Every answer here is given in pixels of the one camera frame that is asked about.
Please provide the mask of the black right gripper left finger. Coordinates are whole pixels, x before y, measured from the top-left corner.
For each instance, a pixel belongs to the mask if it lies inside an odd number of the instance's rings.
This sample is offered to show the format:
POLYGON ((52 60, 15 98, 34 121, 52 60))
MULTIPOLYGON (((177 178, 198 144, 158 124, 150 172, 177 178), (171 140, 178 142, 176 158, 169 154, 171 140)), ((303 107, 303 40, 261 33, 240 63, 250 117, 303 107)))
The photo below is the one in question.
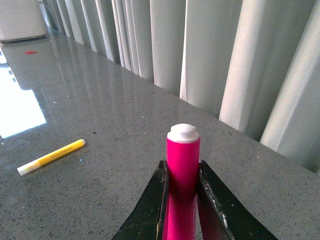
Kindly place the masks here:
POLYGON ((114 240, 161 240, 169 197, 169 168, 161 160, 129 217, 112 237, 114 240))

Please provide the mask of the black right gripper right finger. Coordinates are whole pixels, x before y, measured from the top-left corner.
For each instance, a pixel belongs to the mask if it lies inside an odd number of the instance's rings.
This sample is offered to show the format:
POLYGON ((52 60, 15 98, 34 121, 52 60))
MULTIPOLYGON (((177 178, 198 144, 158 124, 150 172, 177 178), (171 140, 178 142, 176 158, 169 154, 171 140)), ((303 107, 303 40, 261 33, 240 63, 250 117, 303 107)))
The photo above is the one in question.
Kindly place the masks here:
POLYGON ((204 240, 276 239, 204 160, 199 163, 197 208, 204 240))

